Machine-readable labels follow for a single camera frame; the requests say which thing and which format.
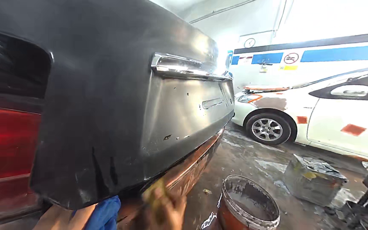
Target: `no smoking sign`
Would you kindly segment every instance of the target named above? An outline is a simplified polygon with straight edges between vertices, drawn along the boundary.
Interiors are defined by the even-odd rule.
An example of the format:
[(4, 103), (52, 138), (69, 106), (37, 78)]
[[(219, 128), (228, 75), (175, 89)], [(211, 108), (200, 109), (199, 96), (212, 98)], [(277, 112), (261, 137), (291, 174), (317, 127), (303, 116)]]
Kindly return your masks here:
[(292, 64), (292, 63), (295, 63), (298, 59), (299, 59), (299, 55), (297, 53), (291, 53), (291, 54), (286, 55), (283, 61), (286, 64)]

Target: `wet floor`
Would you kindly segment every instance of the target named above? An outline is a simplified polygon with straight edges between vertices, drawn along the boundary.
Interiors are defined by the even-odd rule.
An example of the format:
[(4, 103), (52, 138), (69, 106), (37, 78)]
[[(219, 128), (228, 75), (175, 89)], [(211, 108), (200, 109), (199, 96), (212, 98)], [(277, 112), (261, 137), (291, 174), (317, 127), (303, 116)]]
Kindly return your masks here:
[(283, 172), (292, 154), (328, 162), (345, 175), (349, 182), (338, 193), (330, 207), (340, 207), (345, 200), (357, 201), (366, 191), (362, 184), (367, 171), (357, 159), (295, 143), (266, 146), (248, 138), (243, 128), (230, 122), (216, 154), (206, 171), (187, 196), (184, 230), (200, 229), (211, 212), (216, 211), (222, 181), (228, 175), (243, 175), (258, 183), (275, 199), (280, 209), (277, 230), (327, 230), (322, 220), (323, 208), (292, 196), (283, 183)]

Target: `sanding sponge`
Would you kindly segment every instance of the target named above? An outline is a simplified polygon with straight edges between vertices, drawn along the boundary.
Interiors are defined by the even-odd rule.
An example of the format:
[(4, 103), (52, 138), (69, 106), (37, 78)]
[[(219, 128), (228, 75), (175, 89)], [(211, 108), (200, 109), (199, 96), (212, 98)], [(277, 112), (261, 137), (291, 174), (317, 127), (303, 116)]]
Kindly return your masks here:
[(161, 189), (162, 197), (167, 197), (166, 186), (164, 184), (164, 180), (161, 178), (154, 182), (148, 189), (146, 189), (146, 191), (143, 192), (142, 198), (143, 201), (145, 201), (150, 206), (151, 212), (155, 214), (156, 222), (158, 224), (162, 224), (165, 221), (165, 216), (161, 208), (160, 199), (157, 199), (154, 195), (154, 190), (156, 188)]

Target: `bucket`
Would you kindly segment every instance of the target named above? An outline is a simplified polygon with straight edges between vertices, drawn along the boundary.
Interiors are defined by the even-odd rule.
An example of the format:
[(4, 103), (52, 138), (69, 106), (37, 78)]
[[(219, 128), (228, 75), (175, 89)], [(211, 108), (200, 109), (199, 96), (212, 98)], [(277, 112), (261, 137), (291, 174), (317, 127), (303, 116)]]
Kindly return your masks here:
[(224, 230), (274, 230), (279, 225), (279, 208), (252, 180), (229, 175), (222, 185), (218, 220)]

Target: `chrome trunk handle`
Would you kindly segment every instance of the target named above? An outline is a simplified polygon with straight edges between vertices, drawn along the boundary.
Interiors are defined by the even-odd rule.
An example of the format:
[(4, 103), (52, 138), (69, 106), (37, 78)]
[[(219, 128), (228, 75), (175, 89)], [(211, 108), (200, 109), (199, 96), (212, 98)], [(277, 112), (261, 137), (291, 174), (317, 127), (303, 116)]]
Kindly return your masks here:
[(155, 53), (151, 69), (164, 77), (202, 79), (213, 81), (232, 80), (232, 73), (217, 73), (216, 66), (181, 56)]

